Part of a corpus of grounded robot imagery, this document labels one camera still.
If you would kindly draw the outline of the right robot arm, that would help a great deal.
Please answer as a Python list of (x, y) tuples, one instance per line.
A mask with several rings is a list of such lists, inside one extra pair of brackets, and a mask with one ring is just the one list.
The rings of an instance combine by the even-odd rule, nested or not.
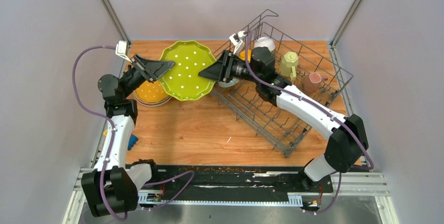
[(227, 83), (234, 78), (255, 82), (264, 101), (308, 123), (327, 140), (324, 154), (308, 162), (299, 176), (300, 187), (305, 191), (313, 191), (327, 175), (349, 172), (357, 167), (355, 163), (361, 156), (368, 155), (363, 119), (356, 114), (335, 112), (305, 95), (278, 74), (275, 58), (267, 47), (254, 48), (251, 57), (244, 60), (223, 50), (221, 57), (198, 75), (215, 82)]

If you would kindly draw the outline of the pale green bowl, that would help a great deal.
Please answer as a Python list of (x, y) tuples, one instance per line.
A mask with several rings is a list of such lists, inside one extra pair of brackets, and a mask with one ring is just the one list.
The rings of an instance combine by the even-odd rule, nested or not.
[(220, 82), (218, 82), (217, 84), (218, 84), (218, 86), (221, 87), (221, 88), (229, 88), (229, 87), (232, 87), (232, 86), (236, 85), (238, 82), (239, 82), (239, 79), (237, 79), (237, 78), (233, 78), (232, 80), (230, 80), (230, 81), (228, 81), (228, 82), (222, 82), (222, 81), (220, 81)]

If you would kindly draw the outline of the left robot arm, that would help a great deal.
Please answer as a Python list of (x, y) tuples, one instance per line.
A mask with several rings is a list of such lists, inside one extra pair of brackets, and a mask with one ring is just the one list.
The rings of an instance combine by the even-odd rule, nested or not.
[(171, 60), (149, 60), (139, 55), (130, 59), (131, 66), (122, 77), (103, 75), (97, 83), (105, 101), (107, 135), (104, 153), (93, 170), (82, 176), (81, 186), (93, 217), (112, 215), (125, 220), (138, 206), (138, 192), (145, 186), (154, 189), (160, 174), (154, 162), (142, 161), (129, 171), (124, 157), (138, 116), (137, 102), (129, 95), (144, 82), (155, 82), (175, 66)]

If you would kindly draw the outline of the white bowl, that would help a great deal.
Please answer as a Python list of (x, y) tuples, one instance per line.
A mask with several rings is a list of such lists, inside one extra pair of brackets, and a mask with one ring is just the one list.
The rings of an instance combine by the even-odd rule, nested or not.
[(269, 37), (260, 37), (255, 40), (253, 44), (254, 48), (267, 47), (270, 52), (273, 52), (276, 48), (274, 40)]

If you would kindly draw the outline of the pale yellow mug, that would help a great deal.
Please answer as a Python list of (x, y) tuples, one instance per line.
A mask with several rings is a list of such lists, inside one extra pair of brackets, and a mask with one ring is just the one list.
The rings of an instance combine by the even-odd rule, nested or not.
[(283, 57), (280, 64), (280, 74), (288, 77), (290, 81), (296, 80), (296, 70), (299, 64), (299, 57), (296, 52), (288, 51)]

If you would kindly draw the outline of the green polka dot plate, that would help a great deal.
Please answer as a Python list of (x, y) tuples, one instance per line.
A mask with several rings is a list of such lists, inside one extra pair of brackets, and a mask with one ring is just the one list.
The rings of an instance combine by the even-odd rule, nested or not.
[(174, 62), (158, 79), (168, 95), (179, 101), (195, 101), (212, 91), (215, 81), (198, 75), (216, 62), (207, 46), (194, 40), (176, 41), (163, 50), (160, 60)]

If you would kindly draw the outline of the yellow bowl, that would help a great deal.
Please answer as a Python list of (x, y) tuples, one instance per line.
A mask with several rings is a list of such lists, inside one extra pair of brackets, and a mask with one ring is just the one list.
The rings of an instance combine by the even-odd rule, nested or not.
[(242, 50), (240, 53), (239, 53), (239, 58), (241, 59), (241, 60), (245, 60), (245, 59), (247, 59), (248, 61), (251, 61), (251, 54), (252, 54), (252, 51), (249, 49), (249, 50), (247, 50), (247, 51), (245, 51), (245, 50)]

